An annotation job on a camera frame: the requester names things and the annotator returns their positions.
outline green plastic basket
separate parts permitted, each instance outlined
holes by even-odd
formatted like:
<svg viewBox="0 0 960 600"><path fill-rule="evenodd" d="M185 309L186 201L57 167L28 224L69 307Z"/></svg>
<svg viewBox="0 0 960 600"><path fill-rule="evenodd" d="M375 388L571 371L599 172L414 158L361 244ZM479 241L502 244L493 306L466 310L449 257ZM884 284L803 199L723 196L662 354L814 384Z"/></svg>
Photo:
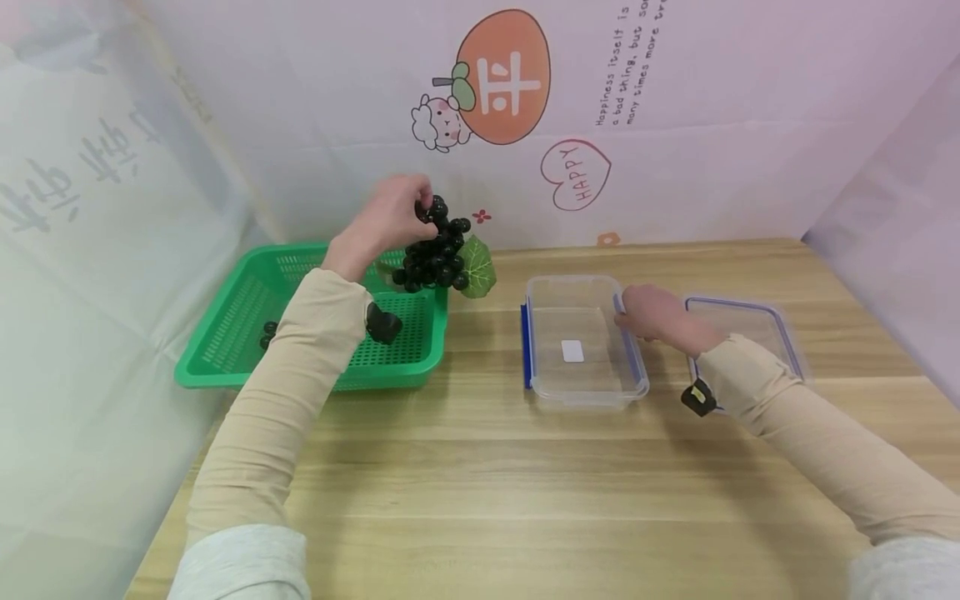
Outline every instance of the green plastic basket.
<svg viewBox="0 0 960 600"><path fill-rule="evenodd" d="M268 246L237 262L197 324L175 378L184 388L241 388L263 357L263 324L279 321L300 280L324 261L327 244ZM380 260L399 266L403 251ZM367 338L334 391L413 388L426 383L444 355L446 290L395 292L371 267L362 281L381 309L403 321L394 342Z"/></svg>

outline grey sleeve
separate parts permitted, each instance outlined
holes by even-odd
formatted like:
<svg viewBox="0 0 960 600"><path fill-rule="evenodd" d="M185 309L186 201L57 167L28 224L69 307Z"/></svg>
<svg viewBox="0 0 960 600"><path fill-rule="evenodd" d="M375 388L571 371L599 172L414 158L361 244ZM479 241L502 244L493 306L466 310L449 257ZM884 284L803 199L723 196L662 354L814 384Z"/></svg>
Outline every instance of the grey sleeve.
<svg viewBox="0 0 960 600"><path fill-rule="evenodd" d="M170 600L309 600L306 538L278 525L211 534L180 559Z"/></svg>
<svg viewBox="0 0 960 600"><path fill-rule="evenodd" d="M960 598L960 542L901 538L853 561L851 600Z"/></svg>

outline clear plastic container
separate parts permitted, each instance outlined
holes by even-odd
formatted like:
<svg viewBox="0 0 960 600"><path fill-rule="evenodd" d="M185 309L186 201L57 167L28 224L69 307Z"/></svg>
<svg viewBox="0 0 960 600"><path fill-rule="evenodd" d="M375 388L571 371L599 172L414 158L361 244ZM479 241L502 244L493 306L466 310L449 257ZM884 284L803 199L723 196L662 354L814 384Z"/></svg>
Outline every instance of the clear plastic container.
<svg viewBox="0 0 960 600"><path fill-rule="evenodd" d="M770 350L779 360L806 383L810 370L803 354L794 344L790 327L780 312L768 304L691 296L684 300L686 310L704 319L721 331L739 333ZM700 376L697 364L690 360L690 374Z"/></svg>
<svg viewBox="0 0 960 600"><path fill-rule="evenodd" d="M531 387L571 407L623 408L650 388L636 339L613 322L620 284L607 276L540 276L527 284Z"/></svg>

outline green leaf sticker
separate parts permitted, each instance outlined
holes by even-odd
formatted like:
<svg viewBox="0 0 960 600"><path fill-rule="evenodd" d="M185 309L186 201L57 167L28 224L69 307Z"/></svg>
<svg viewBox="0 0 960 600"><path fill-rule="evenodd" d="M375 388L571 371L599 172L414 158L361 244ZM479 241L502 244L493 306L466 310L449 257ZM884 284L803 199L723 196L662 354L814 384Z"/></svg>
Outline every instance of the green leaf sticker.
<svg viewBox="0 0 960 600"><path fill-rule="evenodd" d="M470 112L473 110L473 107L477 106L476 94L473 93L473 88L470 87L467 80L453 80L450 92L453 94L453 97L457 99L457 102L460 103L460 110Z"/></svg>
<svg viewBox="0 0 960 600"><path fill-rule="evenodd" d="M453 79L466 79L467 75L470 74L470 65L465 62L458 62L453 65L453 70L450 71L450 77Z"/></svg>
<svg viewBox="0 0 960 600"><path fill-rule="evenodd" d="M473 235L457 254L463 257L464 273L470 276L470 285L461 294L470 299L485 297L496 284L490 249Z"/></svg>

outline wooden table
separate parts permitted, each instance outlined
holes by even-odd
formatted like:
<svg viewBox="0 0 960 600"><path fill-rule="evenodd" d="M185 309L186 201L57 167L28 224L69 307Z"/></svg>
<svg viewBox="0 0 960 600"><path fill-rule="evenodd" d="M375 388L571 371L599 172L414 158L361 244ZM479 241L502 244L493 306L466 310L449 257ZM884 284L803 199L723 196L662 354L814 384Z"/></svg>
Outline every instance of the wooden table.
<svg viewBox="0 0 960 600"><path fill-rule="evenodd" d="M287 502L316 598L837 598L867 548L730 418L679 402L687 364L642 346L625 413L551 414L523 390L517 307L535 275L606 274L774 302L817 390L960 489L960 416L796 241L504 252L484 300L451 295L446 356L414 392L333 396ZM128 598L165 598L203 456Z"/></svg>

